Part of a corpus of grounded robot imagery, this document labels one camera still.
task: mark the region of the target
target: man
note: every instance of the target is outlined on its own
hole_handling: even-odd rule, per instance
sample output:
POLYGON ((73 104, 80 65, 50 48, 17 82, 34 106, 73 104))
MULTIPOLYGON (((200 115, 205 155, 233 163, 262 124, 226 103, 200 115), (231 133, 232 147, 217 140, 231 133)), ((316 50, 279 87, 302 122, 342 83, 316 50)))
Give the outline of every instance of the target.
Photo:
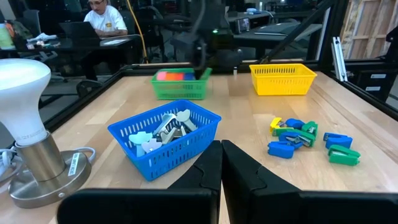
MULTIPOLYGON (((86 15, 85 22, 90 22, 99 37, 116 37, 127 35, 127 27, 119 11, 108 5, 107 0, 89 0, 91 11, 86 15)), ((111 72, 119 70, 120 64, 126 63, 122 50, 96 50, 88 54, 81 67, 87 79, 96 80, 94 66, 107 62, 111 72)))

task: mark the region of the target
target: label sticker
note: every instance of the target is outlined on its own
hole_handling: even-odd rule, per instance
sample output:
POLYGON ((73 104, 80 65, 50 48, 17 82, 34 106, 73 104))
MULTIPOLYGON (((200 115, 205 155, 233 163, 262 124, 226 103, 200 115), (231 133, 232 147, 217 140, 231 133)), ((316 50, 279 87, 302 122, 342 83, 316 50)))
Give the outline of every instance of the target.
POLYGON ((386 78, 386 74, 373 74, 371 75, 371 78, 386 78))
POLYGON ((366 91, 379 91, 381 87, 379 86, 368 86, 366 87, 366 91))
POLYGON ((79 162, 79 155, 80 155, 79 152, 74 153, 72 157, 72 162, 70 163, 68 177, 76 174, 77 163, 79 162))

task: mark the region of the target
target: blue basket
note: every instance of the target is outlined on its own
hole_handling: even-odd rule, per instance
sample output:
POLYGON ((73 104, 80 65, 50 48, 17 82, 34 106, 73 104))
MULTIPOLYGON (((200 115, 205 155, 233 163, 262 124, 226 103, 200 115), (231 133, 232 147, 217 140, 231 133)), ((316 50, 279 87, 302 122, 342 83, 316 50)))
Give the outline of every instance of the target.
MULTIPOLYGON (((219 121, 221 121, 221 117, 217 114, 188 100, 177 100, 111 124, 108 126, 108 130, 118 140, 123 151, 145 179, 151 181, 204 151, 214 140, 219 121), (136 134, 139 131, 153 133, 162 123, 161 117, 163 114, 177 114, 177 112, 185 109, 191 111, 190 120, 198 127, 197 130, 151 153, 141 157, 136 156, 137 150, 135 145, 129 140, 130 134, 136 134)), ((180 126, 180 122, 174 120, 168 125, 167 129, 171 130, 173 126, 180 126)))

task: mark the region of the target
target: white light bulb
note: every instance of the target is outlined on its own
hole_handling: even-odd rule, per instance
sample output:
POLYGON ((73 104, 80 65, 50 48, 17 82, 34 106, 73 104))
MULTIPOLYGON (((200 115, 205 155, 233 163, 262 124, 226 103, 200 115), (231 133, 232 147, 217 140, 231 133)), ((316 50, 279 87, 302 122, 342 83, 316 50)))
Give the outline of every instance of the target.
POLYGON ((39 98, 50 81, 51 70, 35 60, 0 60, 0 122, 20 146, 47 136, 39 115, 39 98))

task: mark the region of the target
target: wooden table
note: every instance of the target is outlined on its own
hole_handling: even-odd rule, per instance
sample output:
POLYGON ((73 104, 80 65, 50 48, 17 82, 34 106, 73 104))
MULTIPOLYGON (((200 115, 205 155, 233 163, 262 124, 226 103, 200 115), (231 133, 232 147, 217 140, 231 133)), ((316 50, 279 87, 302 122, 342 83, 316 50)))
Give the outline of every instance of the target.
MULTIPOLYGON (((60 150, 80 146, 97 150, 84 187, 165 189, 197 158, 147 182, 108 133, 108 125, 167 103, 156 100, 150 79, 124 77, 54 132, 60 150)), ((195 103, 222 116, 216 139, 231 140, 300 189, 398 192, 398 122, 322 73, 306 96, 257 96, 248 74, 213 76, 206 100, 195 103), (268 155, 267 143, 276 139, 269 133, 275 116, 316 121, 319 137, 315 146, 301 148, 292 159, 268 155), (326 131, 352 136, 352 148, 362 154, 361 162, 355 167, 330 164, 322 141, 326 131)), ((0 223, 56 223, 58 203, 20 209, 6 188, 0 188, 0 223)), ((224 198, 220 223, 229 223, 224 198)))

